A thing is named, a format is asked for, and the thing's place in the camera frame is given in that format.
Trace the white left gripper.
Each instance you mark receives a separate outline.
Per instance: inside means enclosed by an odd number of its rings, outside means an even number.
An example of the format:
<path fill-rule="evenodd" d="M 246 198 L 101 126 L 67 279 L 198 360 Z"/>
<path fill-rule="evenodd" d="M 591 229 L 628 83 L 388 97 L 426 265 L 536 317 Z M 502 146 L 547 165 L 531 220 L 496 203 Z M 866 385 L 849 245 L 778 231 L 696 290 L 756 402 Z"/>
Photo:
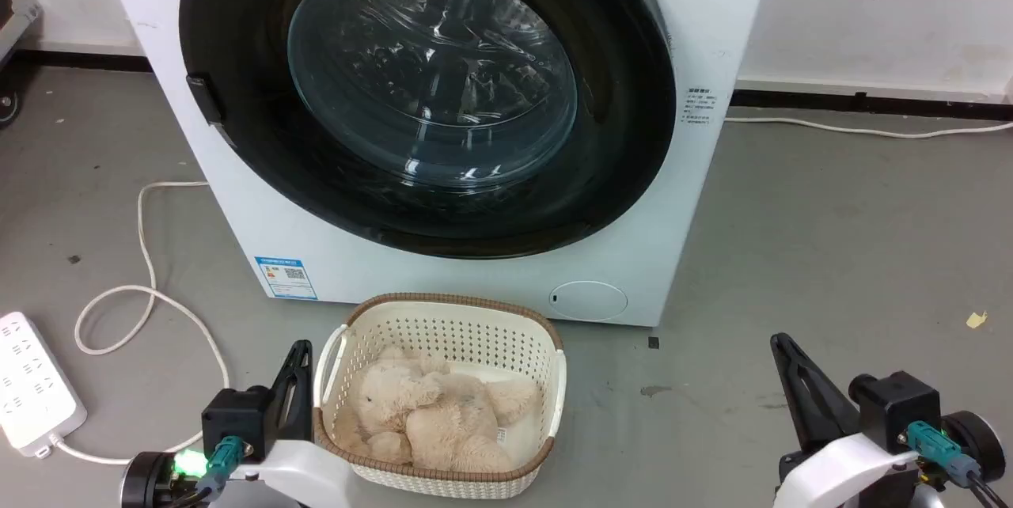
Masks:
<path fill-rule="evenodd" d="M 296 341 L 272 385 L 268 425 L 279 440 L 228 482 L 229 507 L 350 507 L 350 465 L 312 443 L 313 346 Z"/>

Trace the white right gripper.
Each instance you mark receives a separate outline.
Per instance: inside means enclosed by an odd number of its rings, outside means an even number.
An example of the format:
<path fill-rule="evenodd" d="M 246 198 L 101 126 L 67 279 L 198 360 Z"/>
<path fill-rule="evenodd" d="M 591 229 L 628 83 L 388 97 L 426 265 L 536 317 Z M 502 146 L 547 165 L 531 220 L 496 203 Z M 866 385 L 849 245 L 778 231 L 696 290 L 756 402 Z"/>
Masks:
<path fill-rule="evenodd" d="M 900 450 L 890 453 L 857 434 L 857 408 L 792 336 L 771 336 L 771 349 L 801 450 L 781 458 L 773 505 L 921 507 L 918 455 L 907 437 L 898 437 Z"/>

